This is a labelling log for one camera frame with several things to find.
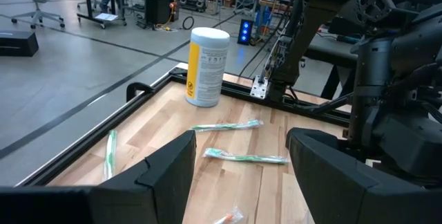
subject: black box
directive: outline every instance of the black box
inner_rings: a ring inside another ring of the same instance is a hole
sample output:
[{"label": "black box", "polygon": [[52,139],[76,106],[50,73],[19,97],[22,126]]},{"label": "black box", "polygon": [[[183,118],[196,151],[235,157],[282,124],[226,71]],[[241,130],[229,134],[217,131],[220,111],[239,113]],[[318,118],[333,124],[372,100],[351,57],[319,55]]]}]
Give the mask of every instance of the black box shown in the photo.
[{"label": "black box", "polygon": [[35,33],[0,30],[0,56],[32,57],[38,50]]},{"label": "black box", "polygon": [[170,0],[145,0],[144,18],[146,24],[165,24],[169,20]]}]

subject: yellow label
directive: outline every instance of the yellow label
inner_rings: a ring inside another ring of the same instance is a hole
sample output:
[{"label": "yellow label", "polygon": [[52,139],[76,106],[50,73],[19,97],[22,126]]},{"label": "yellow label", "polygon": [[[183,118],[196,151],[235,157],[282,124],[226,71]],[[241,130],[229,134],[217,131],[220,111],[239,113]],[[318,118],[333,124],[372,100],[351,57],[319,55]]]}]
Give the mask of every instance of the yellow label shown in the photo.
[{"label": "yellow label", "polygon": [[187,70],[186,93],[187,97],[195,99],[196,76],[198,74],[198,59],[200,58],[200,46],[191,41],[189,51],[189,69]]}]

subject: orange object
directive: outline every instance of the orange object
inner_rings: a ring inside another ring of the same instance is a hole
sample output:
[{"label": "orange object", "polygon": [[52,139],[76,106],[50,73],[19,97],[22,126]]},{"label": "orange object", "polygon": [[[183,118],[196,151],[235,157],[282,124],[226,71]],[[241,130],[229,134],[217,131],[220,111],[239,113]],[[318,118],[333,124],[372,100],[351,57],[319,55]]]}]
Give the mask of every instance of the orange object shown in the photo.
[{"label": "orange object", "polygon": [[233,219],[233,214],[227,214],[223,224],[229,224]]}]

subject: metal bracket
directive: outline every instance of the metal bracket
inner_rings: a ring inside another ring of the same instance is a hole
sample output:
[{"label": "metal bracket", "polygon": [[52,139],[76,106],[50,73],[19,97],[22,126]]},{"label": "metal bracket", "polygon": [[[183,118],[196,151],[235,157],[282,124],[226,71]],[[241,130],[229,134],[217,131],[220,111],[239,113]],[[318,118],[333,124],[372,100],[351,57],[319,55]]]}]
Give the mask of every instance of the metal bracket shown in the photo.
[{"label": "metal bracket", "polygon": [[267,95],[268,85],[269,80],[267,79],[267,77],[264,77],[263,81],[260,82],[260,76],[255,76],[255,79],[253,79],[253,86],[250,90],[250,96],[261,100],[265,99],[265,96]]}]

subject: plastic wrapper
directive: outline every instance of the plastic wrapper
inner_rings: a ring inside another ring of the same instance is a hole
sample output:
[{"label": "plastic wrapper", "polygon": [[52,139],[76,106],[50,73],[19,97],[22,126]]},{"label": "plastic wrapper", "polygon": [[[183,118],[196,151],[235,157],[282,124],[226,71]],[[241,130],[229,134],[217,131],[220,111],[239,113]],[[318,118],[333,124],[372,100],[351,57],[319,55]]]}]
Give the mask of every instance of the plastic wrapper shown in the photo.
[{"label": "plastic wrapper", "polygon": [[244,216],[238,207],[235,207],[231,212],[227,213],[221,219],[215,221],[213,224],[234,224],[240,221]]},{"label": "plastic wrapper", "polygon": [[111,179],[115,174],[115,150],[117,148],[117,131],[110,131],[104,157],[104,180]]},{"label": "plastic wrapper", "polygon": [[237,156],[232,153],[228,153],[226,151],[215,148],[207,148],[203,154],[203,157],[212,157],[212,158],[219,158],[219,159],[238,161],[238,162],[269,162],[276,164],[286,164],[289,162],[287,158],[284,158],[282,156],[255,156],[255,155]]},{"label": "plastic wrapper", "polygon": [[236,130],[236,129],[250,129],[262,126],[264,122],[262,120],[249,120],[247,123],[235,123],[235,124],[203,124],[192,127],[194,131],[223,131],[223,130]]}]

